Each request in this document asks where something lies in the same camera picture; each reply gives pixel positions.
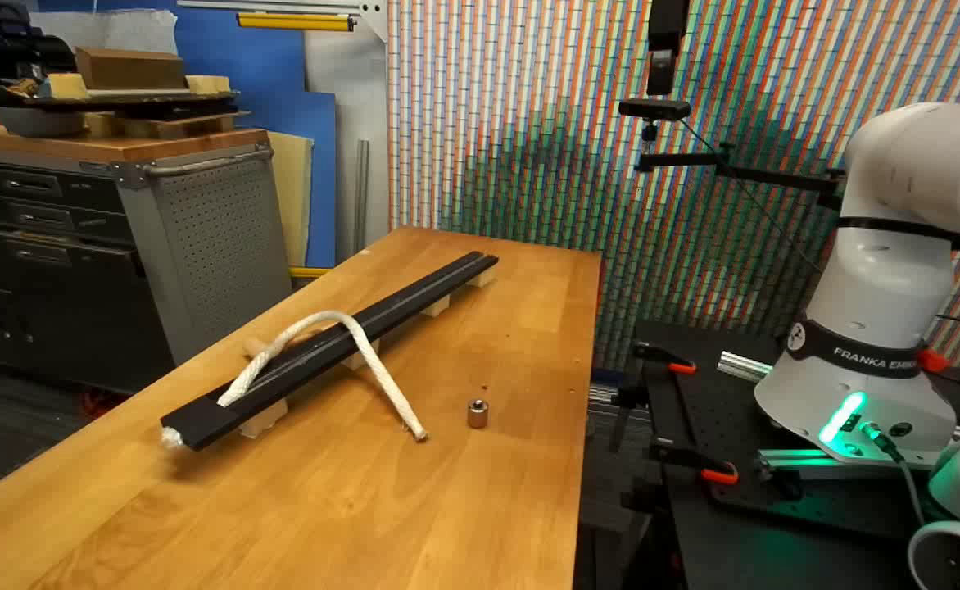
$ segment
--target green light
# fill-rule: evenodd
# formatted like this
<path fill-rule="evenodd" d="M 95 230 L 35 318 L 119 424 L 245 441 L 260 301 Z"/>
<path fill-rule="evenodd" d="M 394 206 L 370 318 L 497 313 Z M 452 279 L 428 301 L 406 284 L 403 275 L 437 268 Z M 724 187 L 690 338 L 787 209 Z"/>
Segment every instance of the green light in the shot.
<path fill-rule="evenodd" d="M 865 406 L 865 395 L 853 391 L 842 406 L 831 412 L 831 421 L 819 430 L 819 442 L 831 446 L 839 435 L 842 424 L 850 424 L 857 409 Z"/>

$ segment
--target small metal nut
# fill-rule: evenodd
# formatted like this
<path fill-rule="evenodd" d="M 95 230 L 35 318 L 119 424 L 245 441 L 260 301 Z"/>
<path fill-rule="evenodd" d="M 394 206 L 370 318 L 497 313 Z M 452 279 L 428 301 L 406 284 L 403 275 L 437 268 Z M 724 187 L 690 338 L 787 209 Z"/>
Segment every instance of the small metal nut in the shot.
<path fill-rule="evenodd" d="M 489 427 L 489 402 L 481 398 L 469 400 L 469 427 L 486 430 Z"/>

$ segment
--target black rod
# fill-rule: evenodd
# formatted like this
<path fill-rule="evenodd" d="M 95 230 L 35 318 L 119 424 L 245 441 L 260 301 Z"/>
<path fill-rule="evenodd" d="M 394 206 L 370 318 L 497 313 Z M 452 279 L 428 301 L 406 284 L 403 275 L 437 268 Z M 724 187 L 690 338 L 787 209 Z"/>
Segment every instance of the black rod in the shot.
<path fill-rule="evenodd" d="M 469 257 L 424 275 L 421 282 L 374 301 L 370 309 L 363 309 L 353 318 L 367 331 L 367 338 L 376 340 L 388 331 L 410 323 L 412 316 L 437 304 L 439 299 L 447 299 L 448 293 L 479 279 L 496 262 L 497 262 L 496 257 L 469 254 Z M 216 406 L 219 395 L 226 391 L 226 384 L 222 384 L 219 391 L 210 391 L 205 398 L 198 398 L 193 402 L 166 412 L 161 421 L 161 427 L 175 430 L 185 441 L 185 446 L 204 449 L 210 442 L 216 442 L 222 434 L 230 434 L 230 430 L 242 427 L 245 421 L 252 421 L 257 412 L 263 412 L 266 406 L 278 402 L 282 398 L 287 398 L 303 384 L 314 380 L 327 366 L 347 361 L 353 351 L 357 347 L 353 347 L 347 329 L 339 325 L 339 329 L 318 331 L 314 338 L 282 351 L 252 380 L 245 398 L 235 400 L 232 406 Z"/>

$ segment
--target wooden tabletop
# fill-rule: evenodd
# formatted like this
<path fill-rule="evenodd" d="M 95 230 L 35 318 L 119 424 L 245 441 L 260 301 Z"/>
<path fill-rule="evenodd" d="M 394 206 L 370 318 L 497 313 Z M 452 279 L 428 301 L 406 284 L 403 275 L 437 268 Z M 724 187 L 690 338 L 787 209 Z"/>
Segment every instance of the wooden tabletop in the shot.
<path fill-rule="evenodd" d="M 199 139 L 21 139 L 0 128 L 0 161 L 90 161 L 90 165 L 133 165 L 133 161 L 161 161 L 199 152 L 230 152 L 266 143 L 266 132 L 222 132 L 222 134 L 199 134 Z"/>
<path fill-rule="evenodd" d="M 226 384 L 250 338 L 363 304 L 463 254 L 501 257 L 382 347 L 428 442 L 332 370 L 260 441 L 166 454 L 159 421 Z M 0 586 L 575 586 L 601 260 L 403 230 L 0 483 Z M 464 427 L 486 398 L 489 430 Z"/>

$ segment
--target patterned backdrop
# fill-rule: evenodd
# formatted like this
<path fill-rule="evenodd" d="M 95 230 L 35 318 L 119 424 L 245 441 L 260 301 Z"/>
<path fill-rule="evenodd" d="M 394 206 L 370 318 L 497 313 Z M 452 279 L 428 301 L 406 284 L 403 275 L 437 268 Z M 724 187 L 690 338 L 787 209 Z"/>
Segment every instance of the patterned backdrop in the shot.
<path fill-rule="evenodd" d="M 598 358 L 636 318 L 780 335 L 831 213 L 709 171 L 636 175 L 650 0 L 400 0 L 391 12 L 394 228 L 603 254 Z M 960 0 L 690 0 L 676 96 L 733 165 L 824 175 L 871 114 L 960 103 Z M 669 124 L 658 152 L 704 152 Z"/>

